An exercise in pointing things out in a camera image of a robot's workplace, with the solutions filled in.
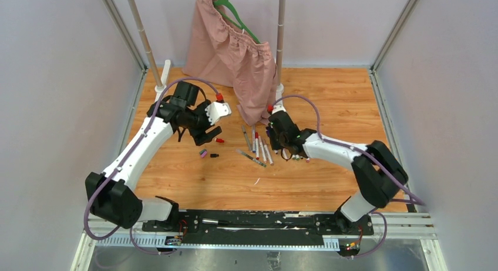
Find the white marker red cap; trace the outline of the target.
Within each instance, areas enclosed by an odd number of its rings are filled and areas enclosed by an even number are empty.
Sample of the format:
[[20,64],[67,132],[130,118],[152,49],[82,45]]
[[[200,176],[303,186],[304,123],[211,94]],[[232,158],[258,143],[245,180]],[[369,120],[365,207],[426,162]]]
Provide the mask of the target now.
[[254,139],[254,144],[255,144],[255,158],[256,160],[260,160],[260,154],[259,154],[259,139],[258,139],[258,133],[255,132],[255,139]]

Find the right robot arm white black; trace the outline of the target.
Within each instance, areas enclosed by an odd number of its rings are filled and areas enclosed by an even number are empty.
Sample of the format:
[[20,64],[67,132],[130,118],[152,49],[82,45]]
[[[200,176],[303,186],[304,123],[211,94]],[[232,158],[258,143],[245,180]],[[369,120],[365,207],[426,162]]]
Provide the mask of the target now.
[[273,150],[325,160],[353,172],[358,191],[335,212],[335,226],[343,234],[357,229],[364,215],[384,208],[408,182],[404,168],[379,140],[348,143],[313,129],[299,129],[285,110],[272,112],[267,131]]

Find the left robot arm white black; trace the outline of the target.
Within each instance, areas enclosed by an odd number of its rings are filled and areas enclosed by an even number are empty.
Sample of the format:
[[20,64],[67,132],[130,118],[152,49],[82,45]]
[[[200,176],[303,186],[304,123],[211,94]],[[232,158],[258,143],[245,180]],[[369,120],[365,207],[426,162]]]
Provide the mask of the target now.
[[176,202],[156,196],[140,199],[134,190],[145,168],[156,152],[175,133],[188,132],[195,145],[211,142],[221,133],[216,123],[231,115],[228,103],[220,91],[216,98],[197,103],[204,91],[187,77],[174,81],[174,92],[163,91],[150,106],[137,134],[119,156],[101,173],[90,173],[85,180],[88,204],[84,212],[84,226],[89,229],[89,216],[97,216],[117,227],[130,229],[137,222],[156,220],[167,232],[180,224]]

